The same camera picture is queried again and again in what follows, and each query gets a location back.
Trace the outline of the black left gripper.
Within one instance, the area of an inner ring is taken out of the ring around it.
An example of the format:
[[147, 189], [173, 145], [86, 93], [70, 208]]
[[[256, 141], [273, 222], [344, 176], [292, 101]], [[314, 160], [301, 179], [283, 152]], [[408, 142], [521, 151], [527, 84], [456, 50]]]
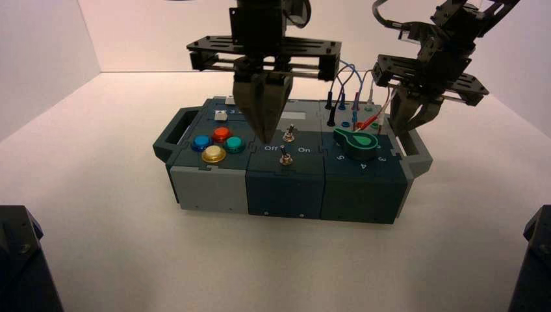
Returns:
[[310, 6], [231, 7], [231, 35], [207, 35], [186, 47], [193, 69], [234, 72], [235, 103], [262, 143], [274, 137], [293, 77], [332, 81], [337, 76], [340, 42], [286, 35], [289, 26], [304, 28], [311, 14]]

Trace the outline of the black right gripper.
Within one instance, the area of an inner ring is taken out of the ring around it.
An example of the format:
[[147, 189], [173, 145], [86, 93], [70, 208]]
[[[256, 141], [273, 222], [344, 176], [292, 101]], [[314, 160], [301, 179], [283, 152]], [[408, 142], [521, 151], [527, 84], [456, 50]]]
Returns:
[[378, 55], [372, 72], [377, 86], [387, 87], [391, 81], [398, 81], [404, 87], [396, 88], [391, 100], [389, 122], [396, 136], [427, 124], [440, 112], [443, 99], [422, 104], [416, 113], [416, 98], [411, 92], [429, 98], [453, 92], [470, 106], [489, 94], [475, 76], [465, 73], [472, 61], [474, 43], [456, 42], [438, 26], [428, 23], [407, 23], [399, 30], [398, 38], [417, 43], [417, 57]]

